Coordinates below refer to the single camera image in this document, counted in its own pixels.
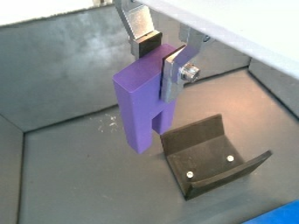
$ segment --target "bolt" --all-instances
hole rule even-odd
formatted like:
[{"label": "bolt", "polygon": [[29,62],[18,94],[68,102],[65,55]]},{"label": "bolt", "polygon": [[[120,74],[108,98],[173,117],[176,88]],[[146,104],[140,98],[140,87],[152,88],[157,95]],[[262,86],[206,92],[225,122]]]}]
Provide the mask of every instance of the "bolt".
[{"label": "bolt", "polygon": [[192,178],[192,171],[186,172],[186,178],[190,179]]},{"label": "bolt", "polygon": [[229,161],[229,162],[232,162],[233,161],[233,157],[232,156],[226,156],[226,160]]},{"label": "bolt", "polygon": [[181,79],[188,82],[194,82],[200,78],[200,69],[190,63],[181,67]]}]

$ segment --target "black metal holder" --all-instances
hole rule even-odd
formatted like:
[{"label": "black metal holder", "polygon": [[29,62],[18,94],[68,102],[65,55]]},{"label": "black metal holder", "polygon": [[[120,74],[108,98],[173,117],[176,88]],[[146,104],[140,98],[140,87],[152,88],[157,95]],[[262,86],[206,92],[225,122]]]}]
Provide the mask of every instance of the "black metal holder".
[{"label": "black metal holder", "polygon": [[221,115],[168,131],[161,141],[185,200],[249,174],[272,155],[268,150],[244,163],[224,135]]}]

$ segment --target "purple plastic block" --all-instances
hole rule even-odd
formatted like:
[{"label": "purple plastic block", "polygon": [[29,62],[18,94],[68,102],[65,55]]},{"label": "purple plastic block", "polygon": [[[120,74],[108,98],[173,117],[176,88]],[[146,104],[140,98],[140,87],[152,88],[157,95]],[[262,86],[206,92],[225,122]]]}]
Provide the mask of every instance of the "purple plastic block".
[{"label": "purple plastic block", "polygon": [[113,76],[125,139],[137,153],[152,144],[152,129],[161,135],[170,127],[174,101],[160,100],[162,58],[173,52],[160,45]]}]

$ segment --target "screw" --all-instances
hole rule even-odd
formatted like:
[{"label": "screw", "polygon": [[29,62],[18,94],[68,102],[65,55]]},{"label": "screw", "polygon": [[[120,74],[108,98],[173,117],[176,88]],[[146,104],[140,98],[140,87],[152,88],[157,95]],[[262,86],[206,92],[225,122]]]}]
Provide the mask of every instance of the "screw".
[{"label": "screw", "polygon": [[210,36],[205,35],[202,42],[208,42],[210,40]]},{"label": "screw", "polygon": [[233,157],[232,156],[226,156],[226,160],[229,161],[229,162],[232,162],[233,161]]},{"label": "screw", "polygon": [[181,67],[181,79],[188,82],[194,82],[200,78],[200,69],[190,63]]},{"label": "screw", "polygon": [[192,171],[186,172],[186,178],[190,179],[192,178]]}]

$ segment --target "metal floor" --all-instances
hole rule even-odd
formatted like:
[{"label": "metal floor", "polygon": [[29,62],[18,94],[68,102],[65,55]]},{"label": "metal floor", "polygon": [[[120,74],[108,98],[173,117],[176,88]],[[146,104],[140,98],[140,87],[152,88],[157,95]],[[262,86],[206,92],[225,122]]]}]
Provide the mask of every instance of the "metal floor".
[{"label": "metal floor", "polygon": [[189,85],[173,128],[217,113],[249,176],[184,201],[160,139],[137,155],[117,107],[25,135],[20,224],[240,223],[299,198],[299,122],[246,70]]}]

